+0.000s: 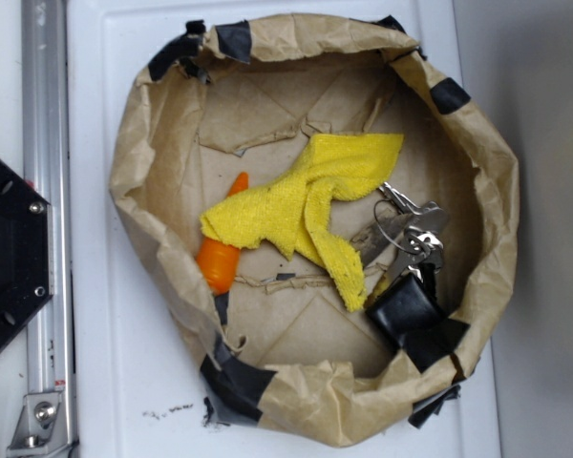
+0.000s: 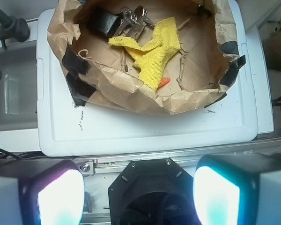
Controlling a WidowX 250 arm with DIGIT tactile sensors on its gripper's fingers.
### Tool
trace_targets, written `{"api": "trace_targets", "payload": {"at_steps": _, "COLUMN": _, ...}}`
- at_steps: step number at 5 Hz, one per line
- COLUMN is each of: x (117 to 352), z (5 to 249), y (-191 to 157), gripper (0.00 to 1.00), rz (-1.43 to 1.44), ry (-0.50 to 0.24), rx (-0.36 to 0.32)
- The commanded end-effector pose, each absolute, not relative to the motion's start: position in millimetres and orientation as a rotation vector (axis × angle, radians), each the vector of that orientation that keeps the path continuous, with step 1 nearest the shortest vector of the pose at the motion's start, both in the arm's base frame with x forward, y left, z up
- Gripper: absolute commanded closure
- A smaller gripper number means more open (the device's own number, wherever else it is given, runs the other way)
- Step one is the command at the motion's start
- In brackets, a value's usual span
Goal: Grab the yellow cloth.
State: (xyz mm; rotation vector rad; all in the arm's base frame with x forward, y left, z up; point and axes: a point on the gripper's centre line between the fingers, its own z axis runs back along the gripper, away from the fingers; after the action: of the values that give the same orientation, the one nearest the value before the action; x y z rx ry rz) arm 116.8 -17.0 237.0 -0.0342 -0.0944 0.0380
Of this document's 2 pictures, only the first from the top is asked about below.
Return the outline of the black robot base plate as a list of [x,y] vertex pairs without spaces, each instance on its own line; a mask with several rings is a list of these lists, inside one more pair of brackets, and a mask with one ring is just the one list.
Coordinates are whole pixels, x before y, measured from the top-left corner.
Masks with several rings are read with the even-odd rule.
[[53,295],[50,209],[0,159],[0,353]]

